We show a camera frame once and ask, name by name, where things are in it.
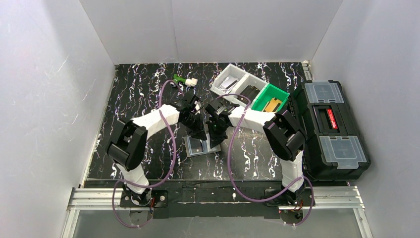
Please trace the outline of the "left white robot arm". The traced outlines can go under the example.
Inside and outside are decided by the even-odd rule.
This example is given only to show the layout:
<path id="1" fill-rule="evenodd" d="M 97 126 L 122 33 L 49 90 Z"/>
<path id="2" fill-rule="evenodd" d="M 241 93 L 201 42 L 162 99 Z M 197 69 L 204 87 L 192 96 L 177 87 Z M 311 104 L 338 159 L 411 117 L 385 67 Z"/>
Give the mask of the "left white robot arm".
<path id="1" fill-rule="evenodd" d="M 181 123 L 189 129 L 192 138 L 207 139 L 199 101 L 197 95 L 187 92 L 182 98 L 165 103 L 141 117 L 118 120 L 106 153 L 117 164 L 128 188 L 135 194 L 142 195 L 152 188 L 141 166 L 147 140 L 152 135 Z"/>

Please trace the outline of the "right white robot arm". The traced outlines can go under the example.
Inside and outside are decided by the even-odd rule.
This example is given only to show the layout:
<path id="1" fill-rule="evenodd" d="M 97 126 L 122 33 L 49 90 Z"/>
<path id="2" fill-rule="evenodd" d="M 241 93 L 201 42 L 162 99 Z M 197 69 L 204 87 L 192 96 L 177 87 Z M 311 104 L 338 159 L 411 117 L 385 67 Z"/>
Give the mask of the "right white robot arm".
<path id="1" fill-rule="evenodd" d="M 305 188 L 302 156 L 307 136 L 288 110 L 260 112 L 238 104 L 224 104 L 220 100 L 209 103 L 205 110 L 210 115 L 207 124 L 211 147 L 227 139 L 229 127 L 239 126 L 263 133 L 280 159 L 282 186 L 295 196 L 302 193 Z"/>

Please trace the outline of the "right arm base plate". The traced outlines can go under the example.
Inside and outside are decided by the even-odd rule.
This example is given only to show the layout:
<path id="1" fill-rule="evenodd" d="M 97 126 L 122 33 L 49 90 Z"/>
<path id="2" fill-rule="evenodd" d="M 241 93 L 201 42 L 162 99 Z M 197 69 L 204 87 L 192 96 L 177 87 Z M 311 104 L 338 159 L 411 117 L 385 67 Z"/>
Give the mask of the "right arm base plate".
<path id="1" fill-rule="evenodd" d="M 300 188 L 295 192 L 285 191 L 279 197 L 265 202 L 268 207 L 286 206 L 290 209 L 309 207 L 312 202 L 312 190 L 310 188 Z"/>

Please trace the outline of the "credit card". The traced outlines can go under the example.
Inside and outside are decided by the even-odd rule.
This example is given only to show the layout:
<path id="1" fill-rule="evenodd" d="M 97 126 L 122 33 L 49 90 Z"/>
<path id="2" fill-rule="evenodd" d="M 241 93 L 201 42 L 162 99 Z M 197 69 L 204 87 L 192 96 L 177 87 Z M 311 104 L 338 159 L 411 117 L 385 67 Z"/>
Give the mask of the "credit card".
<path id="1" fill-rule="evenodd" d="M 190 154 L 197 155 L 204 152 L 203 143 L 199 139 L 189 138 Z"/>

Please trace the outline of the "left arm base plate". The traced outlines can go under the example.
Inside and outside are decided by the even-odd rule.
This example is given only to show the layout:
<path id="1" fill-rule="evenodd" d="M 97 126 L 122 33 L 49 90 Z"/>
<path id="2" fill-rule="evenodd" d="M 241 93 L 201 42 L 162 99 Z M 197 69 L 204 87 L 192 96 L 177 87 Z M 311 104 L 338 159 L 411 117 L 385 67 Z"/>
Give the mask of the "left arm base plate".
<path id="1" fill-rule="evenodd" d="M 123 190 L 120 207 L 123 208 L 140 208 L 152 207 L 161 208 L 168 205 L 167 190 L 150 190 L 146 189 L 142 194 L 136 194 L 131 190 Z"/>

